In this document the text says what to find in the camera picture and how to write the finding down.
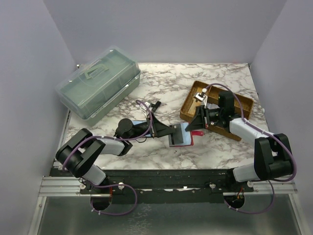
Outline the black leather card holder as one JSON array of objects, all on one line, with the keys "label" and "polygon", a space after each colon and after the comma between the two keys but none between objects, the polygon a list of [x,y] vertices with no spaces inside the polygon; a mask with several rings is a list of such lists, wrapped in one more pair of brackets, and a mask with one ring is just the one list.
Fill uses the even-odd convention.
[{"label": "black leather card holder", "polygon": [[144,133],[149,128],[149,123],[144,120],[132,120],[133,129],[136,132]]}]

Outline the red leather card holder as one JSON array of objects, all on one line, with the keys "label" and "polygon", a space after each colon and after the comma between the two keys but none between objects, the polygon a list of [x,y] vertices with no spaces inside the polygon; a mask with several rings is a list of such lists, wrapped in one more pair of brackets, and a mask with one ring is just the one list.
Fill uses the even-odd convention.
[{"label": "red leather card holder", "polygon": [[174,133],[168,135],[169,147],[184,147],[194,145],[194,136],[204,136],[203,131],[186,131],[186,127],[189,125],[188,122],[182,122],[178,124],[170,125],[174,128]]}]

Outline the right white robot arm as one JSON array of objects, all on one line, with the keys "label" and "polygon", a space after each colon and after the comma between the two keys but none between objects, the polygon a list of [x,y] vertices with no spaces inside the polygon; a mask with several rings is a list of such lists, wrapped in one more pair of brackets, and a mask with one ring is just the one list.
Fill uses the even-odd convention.
[{"label": "right white robot arm", "polygon": [[279,177],[293,175],[295,165],[292,159],[289,139],[284,134],[266,132],[243,115],[235,112],[237,96],[231,91],[221,91],[218,95],[218,107],[207,106],[206,89],[196,93],[194,99],[201,104],[196,107],[186,131],[207,129],[218,126],[232,133],[254,148],[254,162],[231,169],[225,179],[225,187],[235,192],[247,181],[277,180]]}]

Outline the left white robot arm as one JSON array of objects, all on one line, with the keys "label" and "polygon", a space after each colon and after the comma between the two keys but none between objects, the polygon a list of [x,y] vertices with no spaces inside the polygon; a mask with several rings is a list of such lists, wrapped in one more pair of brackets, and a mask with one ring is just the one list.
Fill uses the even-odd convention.
[{"label": "left white robot arm", "polygon": [[113,137],[95,136],[88,129],[78,131],[56,153],[55,159],[62,169],[74,177],[91,183],[97,193],[104,193],[109,186],[106,174],[95,165],[99,155],[126,155],[132,148],[130,141],[143,137],[159,138],[174,134],[177,128],[160,122],[154,114],[145,121],[120,120]]}]

